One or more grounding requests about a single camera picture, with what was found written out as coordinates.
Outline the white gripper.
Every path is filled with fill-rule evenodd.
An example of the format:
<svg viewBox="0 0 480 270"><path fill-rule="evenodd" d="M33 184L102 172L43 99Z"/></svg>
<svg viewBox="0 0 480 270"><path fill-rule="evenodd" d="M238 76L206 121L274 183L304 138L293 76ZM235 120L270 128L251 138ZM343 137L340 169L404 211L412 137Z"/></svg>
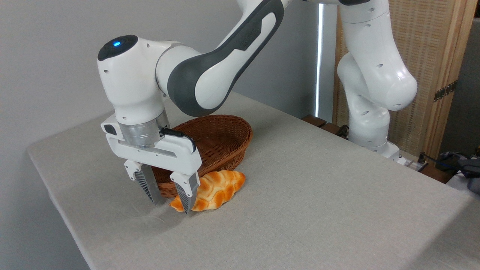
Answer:
<svg viewBox="0 0 480 270"><path fill-rule="evenodd" d="M202 164L191 140L165 135L152 147L138 148L125 141L114 115L103 121L101 128L113 153L126 159L124 166L130 179L139 183L153 204L157 205L162 196L151 166L173 171L170 179L175 183L183 211L190 213L197 200L200 186L197 170Z"/></svg>

